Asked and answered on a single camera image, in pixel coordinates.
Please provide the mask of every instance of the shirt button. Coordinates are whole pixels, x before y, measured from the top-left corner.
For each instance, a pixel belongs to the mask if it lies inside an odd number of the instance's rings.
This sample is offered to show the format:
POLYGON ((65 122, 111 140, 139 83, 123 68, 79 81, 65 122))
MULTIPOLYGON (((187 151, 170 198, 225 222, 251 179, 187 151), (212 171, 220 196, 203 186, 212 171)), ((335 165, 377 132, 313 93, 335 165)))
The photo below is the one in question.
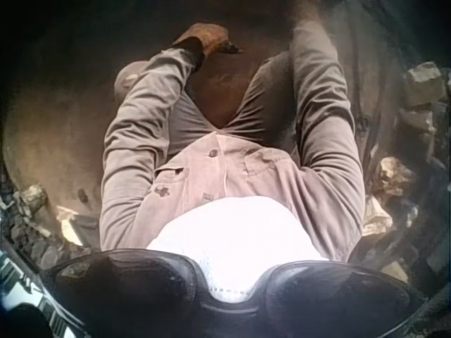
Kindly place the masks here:
POLYGON ((218 155, 218 151, 217 151, 216 149, 210 151, 209 156, 210 156, 211 158, 217 157, 217 155, 218 155))

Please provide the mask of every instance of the dirt ground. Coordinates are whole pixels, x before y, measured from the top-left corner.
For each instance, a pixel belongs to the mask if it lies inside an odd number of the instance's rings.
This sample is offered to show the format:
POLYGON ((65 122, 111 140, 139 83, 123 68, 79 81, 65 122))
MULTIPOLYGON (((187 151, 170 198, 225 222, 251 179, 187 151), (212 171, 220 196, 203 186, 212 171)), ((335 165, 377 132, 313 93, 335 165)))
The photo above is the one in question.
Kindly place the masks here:
MULTIPOLYGON (((214 56, 192 77, 203 114, 218 127, 228 121, 261 62, 290 42, 289 1, 248 2, 94 1, 59 18, 27 46, 14 78, 3 151, 19 189, 39 183, 47 190, 49 204, 41 217, 54 220, 57 206, 99 216, 102 141, 116 114, 116 74, 130 62, 150 58, 200 20, 226 26, 244 51, 214 56)), ((362 112, 370 124, 381 114, 376 139, 383 152, 397 111, 401 66, 378 23, 361 6, 353 11, 357 46, 345 5, 326 11, 326 26, 351 100, 358 73, 362 112)), ((358 135, 362 151, 367 138, 368 131, 358 135)))

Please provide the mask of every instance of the black object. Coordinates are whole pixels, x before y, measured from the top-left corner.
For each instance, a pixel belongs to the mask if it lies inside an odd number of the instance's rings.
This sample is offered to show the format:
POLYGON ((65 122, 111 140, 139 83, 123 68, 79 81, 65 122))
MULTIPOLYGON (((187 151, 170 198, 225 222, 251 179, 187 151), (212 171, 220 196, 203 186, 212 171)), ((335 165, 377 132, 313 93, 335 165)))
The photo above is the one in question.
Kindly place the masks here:
POLYGON ((84 256, 41 279, 59 314, 93 338, 395 337, 425 301, 387 275, 311 261, 274 267, 248 300, 223 303, 194 261, 150 250, 84 256))

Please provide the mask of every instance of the shirt pocket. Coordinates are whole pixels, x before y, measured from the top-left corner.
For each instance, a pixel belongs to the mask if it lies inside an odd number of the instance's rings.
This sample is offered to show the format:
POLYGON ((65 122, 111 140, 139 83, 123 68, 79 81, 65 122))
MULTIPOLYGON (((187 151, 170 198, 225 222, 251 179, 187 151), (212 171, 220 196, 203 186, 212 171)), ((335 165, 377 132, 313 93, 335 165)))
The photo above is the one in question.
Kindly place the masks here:
POLYGON ((147 248, 166 224, 185 212, 188 168, 179 163, 167 163, 155 170, 155 176, 137 212, 130 247, 147 248))
POLYGON ((245 155, 245 168, 248 176, 254 176, 268 169, 275 169, 277 162, 286 160, 291 160, 291 157, 283 150, 261 148, 245 155))

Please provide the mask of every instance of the grey long-sleeve shirt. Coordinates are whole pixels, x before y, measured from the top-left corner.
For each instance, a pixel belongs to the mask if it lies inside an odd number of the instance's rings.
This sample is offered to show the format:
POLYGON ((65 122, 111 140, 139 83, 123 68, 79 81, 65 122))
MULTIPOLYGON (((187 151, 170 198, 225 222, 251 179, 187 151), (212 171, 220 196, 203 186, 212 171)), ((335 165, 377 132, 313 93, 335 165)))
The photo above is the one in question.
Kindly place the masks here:
POLYGON ((183 49, 150 60, 105 137, 103 250, 146 248, 169 221, 209 201, 267 196, 322 256, 347 260, 361 234, 364 184, 346 81, 318 23, 295 28, 291 53, 300 169, 284 151, 217 132, 166 163, 168 116, 194 60, 183 49))

